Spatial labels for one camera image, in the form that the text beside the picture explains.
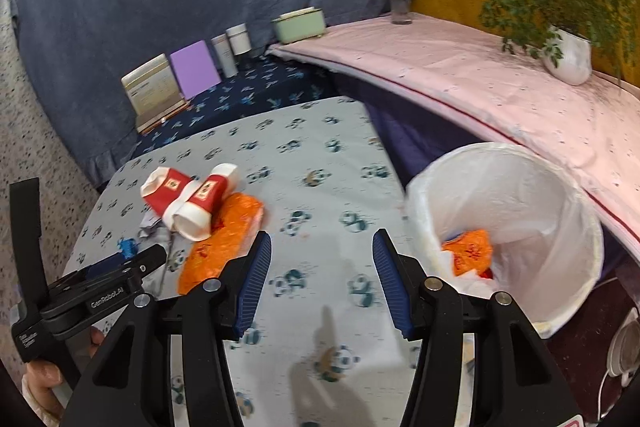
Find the person's left hand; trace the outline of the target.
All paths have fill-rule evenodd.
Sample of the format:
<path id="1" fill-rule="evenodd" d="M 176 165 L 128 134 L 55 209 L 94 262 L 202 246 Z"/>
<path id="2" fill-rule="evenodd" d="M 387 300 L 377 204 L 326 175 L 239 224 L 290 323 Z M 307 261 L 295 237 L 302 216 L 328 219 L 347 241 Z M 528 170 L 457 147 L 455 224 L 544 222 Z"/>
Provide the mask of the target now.
<path id="1" fill-rule="evenodd" d="M 60 369 L 53 363 L 34 360 L 25 366 L 22 395 L 44 425 L 58 427 L 65 412 L 53 389 L 65 383 Z"/>

